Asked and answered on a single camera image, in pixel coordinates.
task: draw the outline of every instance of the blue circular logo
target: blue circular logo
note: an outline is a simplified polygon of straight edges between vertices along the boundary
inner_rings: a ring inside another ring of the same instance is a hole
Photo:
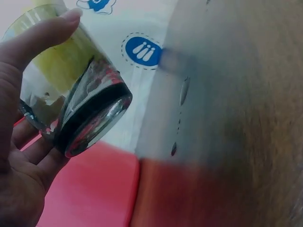
[[[125,51],[132,61],[148,67],[158,65],[162,53],[159,45],[140,36],[129,39]]]

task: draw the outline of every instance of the finger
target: finger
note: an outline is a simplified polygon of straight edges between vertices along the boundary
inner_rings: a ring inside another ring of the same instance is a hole
[[[51,186],[54,178],[59,171],[68,163],[69,159],[60,153],[56,148],[53,148],[45,158],[37,165],[41,171],[41,180],[45,186],[46,192]]]
[[[11,140],[16,148],[22,149],[37,135],[38,130],[27,120],[23,120],[14,127]]]
[[[79,12],[68,12],[62,17],[41,22],[0,44],[0,159],[8,158],[22,71],[40,52],[67,40],[77,29],[80,16]]]
[[[17,114],[16,114],[16,117],[15,117],[15,124],[17,125],[17,123],[21,120],[21,119],[23,119],[23,114],[19,111],[19,110],[17,110]]]
[[[53,144],[41,137],[26,148],[23,153],[30,163],[37,165],[53,148]]]

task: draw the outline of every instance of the fingernail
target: fingernail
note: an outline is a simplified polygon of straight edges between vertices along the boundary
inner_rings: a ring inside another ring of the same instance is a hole
[[[69,22],[78,20],[83,15],[83,11],[80,8],[74,8],[62,14],[61,17]]]

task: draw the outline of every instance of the blurred object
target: blurred object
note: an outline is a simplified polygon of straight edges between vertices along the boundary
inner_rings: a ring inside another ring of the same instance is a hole
[[[303,226],[302,21],[301,0],[178,2],[136,148],[152,161],[135,227]]]

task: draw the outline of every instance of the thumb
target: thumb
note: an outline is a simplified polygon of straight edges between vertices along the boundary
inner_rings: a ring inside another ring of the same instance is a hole
[[[81,9],[42,21],[0,45],[0,62],[23,71],[31,60],[47,48],[66,41],[80,23]]]

